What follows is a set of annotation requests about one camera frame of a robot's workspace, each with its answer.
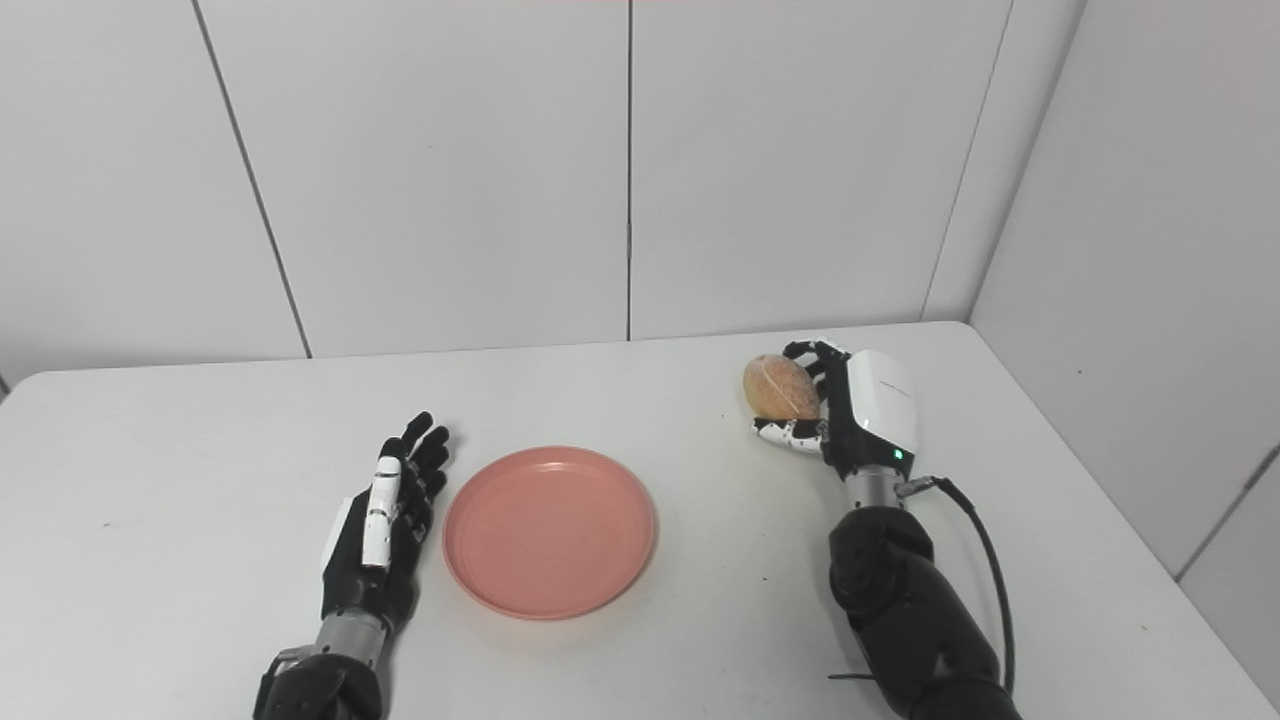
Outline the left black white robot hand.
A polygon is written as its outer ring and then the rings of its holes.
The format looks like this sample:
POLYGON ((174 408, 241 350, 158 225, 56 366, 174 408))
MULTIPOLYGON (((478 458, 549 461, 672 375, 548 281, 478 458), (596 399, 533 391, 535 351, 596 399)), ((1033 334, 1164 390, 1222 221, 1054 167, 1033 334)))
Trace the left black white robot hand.
POLYGON ((451 433, 420 413, 378 455, 370 486, 340 511, 323 571, 321 618, 365 612, 394 634, 419 598, 417 569, 447 484, 451 433))

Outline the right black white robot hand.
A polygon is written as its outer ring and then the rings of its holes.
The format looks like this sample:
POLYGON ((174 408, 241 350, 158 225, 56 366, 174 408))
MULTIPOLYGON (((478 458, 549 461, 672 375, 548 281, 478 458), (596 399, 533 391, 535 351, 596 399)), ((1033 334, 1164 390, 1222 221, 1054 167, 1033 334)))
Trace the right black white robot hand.
POLYGON ((780 355, 749 364, 744 388, 783 405, 755 411, 758 437, 822 457, 840 480, 887 471, 911 475, 919 448, 919 411, 908 369, 864 348, 850 352, 827 338, 794 341, 780 355))

